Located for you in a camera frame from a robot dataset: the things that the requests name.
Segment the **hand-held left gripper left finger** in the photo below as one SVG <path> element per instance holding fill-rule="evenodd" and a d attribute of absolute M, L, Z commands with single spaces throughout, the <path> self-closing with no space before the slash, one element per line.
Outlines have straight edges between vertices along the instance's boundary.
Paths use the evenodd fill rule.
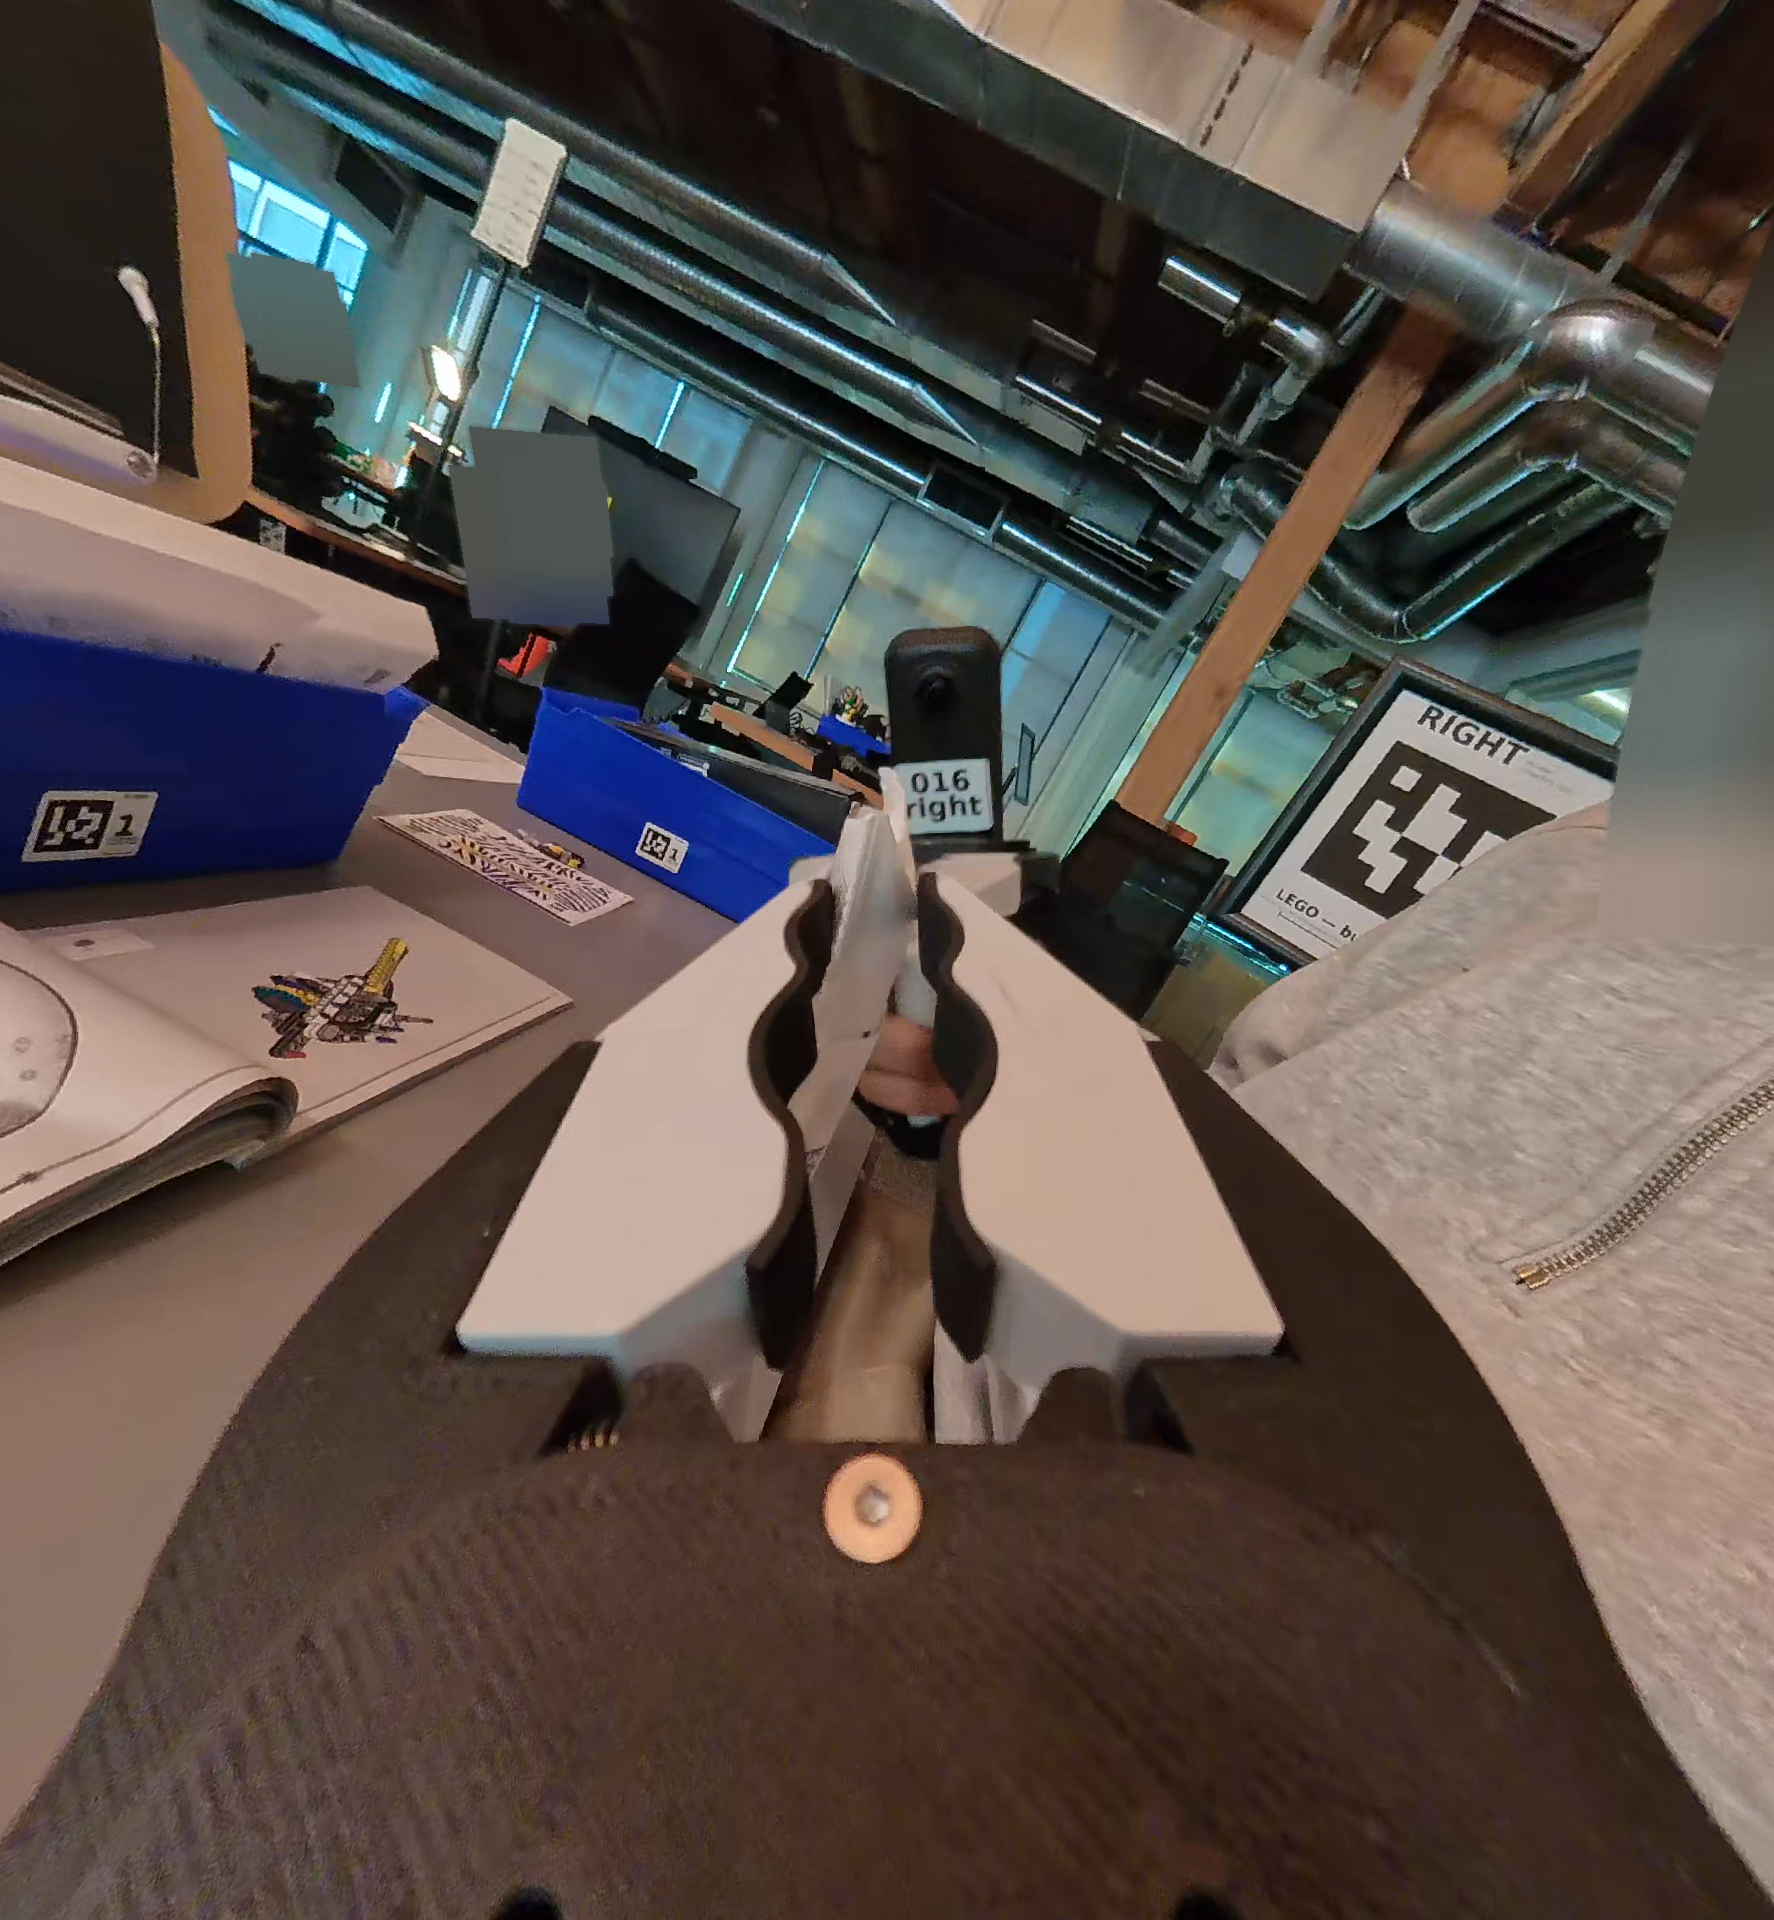
<path fill-rule="evenodd" d="M 594 1045 L 587 1073 L 466 1304 L 466 1353 L 580 1356 L 619 1383 L 696 1370 L 759 1435 L 803 1338 L 839 1203 L 813 1080 L 835 947 L 827 879 L 788 888 Z"/>

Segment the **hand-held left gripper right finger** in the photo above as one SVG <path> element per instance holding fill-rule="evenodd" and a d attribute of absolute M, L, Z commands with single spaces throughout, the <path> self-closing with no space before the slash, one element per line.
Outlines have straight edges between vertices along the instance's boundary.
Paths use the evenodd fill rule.
<path fill-rule="evenodd" d="M 1143 1029 L 952 869 L 918 890 L 934 1067 L 934 1431 L 1017 1435 L 1063 1373 L 1258 1357 L 1283 1319 Z"/>

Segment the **small white paper bag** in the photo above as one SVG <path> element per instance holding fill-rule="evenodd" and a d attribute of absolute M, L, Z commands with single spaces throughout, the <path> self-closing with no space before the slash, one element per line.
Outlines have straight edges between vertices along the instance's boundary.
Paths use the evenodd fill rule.
<path fill-rule="evenodd" d="M 843 826 L 830 885 L 830 962 L 813 995 L 815 1066 L 791 1098 L 809 1157 L 827 1151 L 876 1053 L 913 941 L 916 862 L 906 799 L 885 782 L 882 805 Z"/>

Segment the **person's right hand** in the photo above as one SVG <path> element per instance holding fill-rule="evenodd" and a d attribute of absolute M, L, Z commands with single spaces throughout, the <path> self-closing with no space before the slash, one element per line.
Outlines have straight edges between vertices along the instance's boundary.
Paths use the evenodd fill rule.
<path fill-rule="evenodd" d="M 856 1083 L 856 1094 L 893 1116 L 949 1116 L 955 1111 L 955 1097 L 934 1066 L 932 1029 L 890 1015 L 882 1022 L 870 1066 Z"/>

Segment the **black monitor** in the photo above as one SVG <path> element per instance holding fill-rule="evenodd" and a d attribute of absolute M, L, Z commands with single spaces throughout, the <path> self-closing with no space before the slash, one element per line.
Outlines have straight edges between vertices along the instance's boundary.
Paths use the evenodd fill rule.
<path fill-rule="evenodd" d="M 557 637 L 545 688 L 641 709 L 700 628 L 741 510 L 609 420 L 559 408 L 545 420 L 545 432 L 576 429 L 597 439 L 609 493 L 609 611 Z"/>

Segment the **blue plastic bin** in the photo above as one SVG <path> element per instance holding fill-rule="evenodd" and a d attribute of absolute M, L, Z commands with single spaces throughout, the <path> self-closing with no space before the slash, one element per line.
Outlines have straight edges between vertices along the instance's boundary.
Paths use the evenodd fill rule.
<path fill-rule="evenodd" d="M 332 862 L 419 711 L 0 631 L 0 895 Z"/>
<path fill-rule="evenodd" d="M 518 803 L 568 836 L 743 923 L 828 857 L 856 798 L 843 785 L 647 725 L 627 707 L 547 690 Z"/>

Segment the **printed sticker sheet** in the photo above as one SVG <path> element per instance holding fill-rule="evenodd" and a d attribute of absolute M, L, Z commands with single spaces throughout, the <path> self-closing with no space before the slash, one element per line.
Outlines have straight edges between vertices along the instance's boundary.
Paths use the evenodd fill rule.
<path fill-rule="evenodd" d="M 592 875 L 578 854 L 469 807 L 382 814 L 380 824 L 559 924 L 594 924 L 634 902 Z"/>

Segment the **framed black-white marker sign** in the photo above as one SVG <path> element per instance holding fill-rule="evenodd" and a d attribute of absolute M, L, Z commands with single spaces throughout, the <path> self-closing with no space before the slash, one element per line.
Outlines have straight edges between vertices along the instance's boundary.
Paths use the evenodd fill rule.
<path fill-rule="evenodd" d="M 1210 916 L 1290 967 L 1346 952 L 1487 853 L 1606 799 L 1618 762 L 1613 742 L 1399 660 Z"/>

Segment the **open instruction booklet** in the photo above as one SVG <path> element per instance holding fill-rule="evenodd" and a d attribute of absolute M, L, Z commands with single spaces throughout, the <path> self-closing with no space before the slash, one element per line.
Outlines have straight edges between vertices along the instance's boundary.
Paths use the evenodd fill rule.
<path fill-rule="evenodd" d="M 373 888 L 124 923 L 0 923 L 0 1267 L 568 1011 Z"/>

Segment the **person's grey hoodie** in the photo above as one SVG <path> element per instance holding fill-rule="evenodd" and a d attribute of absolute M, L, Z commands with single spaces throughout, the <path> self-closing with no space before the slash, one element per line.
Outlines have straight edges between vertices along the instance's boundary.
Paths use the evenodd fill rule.
<path fill-rule="evenodd" d="M 1613 942 L 1609 805 L 1285 976 L 1208 1067 L 1418 1283 L 1774 1901 L 1774 948 Z"/>

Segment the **white hanging panel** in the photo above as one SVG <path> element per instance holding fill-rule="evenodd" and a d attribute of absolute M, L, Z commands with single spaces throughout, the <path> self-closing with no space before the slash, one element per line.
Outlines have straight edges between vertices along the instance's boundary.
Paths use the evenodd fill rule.
<path fill-rule="evenodd" d="M 566 148 L 545 132 L 508 116 L 471 235 L 499 261 L 526 272 L 542 244 L 560 182 Z"/>

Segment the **silver ventilation ducts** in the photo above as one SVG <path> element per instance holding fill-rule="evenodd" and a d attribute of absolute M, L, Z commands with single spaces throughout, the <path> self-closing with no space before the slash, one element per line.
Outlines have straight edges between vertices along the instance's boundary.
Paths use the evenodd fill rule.
<path fill-rule="evenodd" d="M 1523 233 L 1395 180 L 1341 263 L 1367 303 L 1400 300 L 1493 349 L 1356 493 L 1346 534 L 1487 531 L 1426 590 L 1392 600 L 1346 559 L 1309 598 L 1359 640 L 1412 645 L 1624 516 L 1666 531 L 1723 349 Z"/>

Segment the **wooden post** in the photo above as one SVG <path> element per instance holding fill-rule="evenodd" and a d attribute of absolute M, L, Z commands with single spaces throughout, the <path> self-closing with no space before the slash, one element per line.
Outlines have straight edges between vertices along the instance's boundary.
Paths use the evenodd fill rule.
<path fill-rule="evenodd" d="M 1121 782 L 1117 803 L 1125 812 L 1157 828 L 1168 824 L 1178 796 L 1246 692 L 1268 645 L 1425 395 L 1454 334 L 1449 322 L 1412 305 L 1403 313 L 1330 426 L 1188 678 Z"/>

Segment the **black panel wooden frame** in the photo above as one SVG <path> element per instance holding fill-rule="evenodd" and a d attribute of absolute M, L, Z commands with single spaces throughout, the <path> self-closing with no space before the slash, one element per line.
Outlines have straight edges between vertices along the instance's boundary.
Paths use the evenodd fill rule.
<path fill-rule="evenodd" d="M 251 485 L 229 157 L 147 3 L 0 3 L 0 395 L 216 523 Z"/>

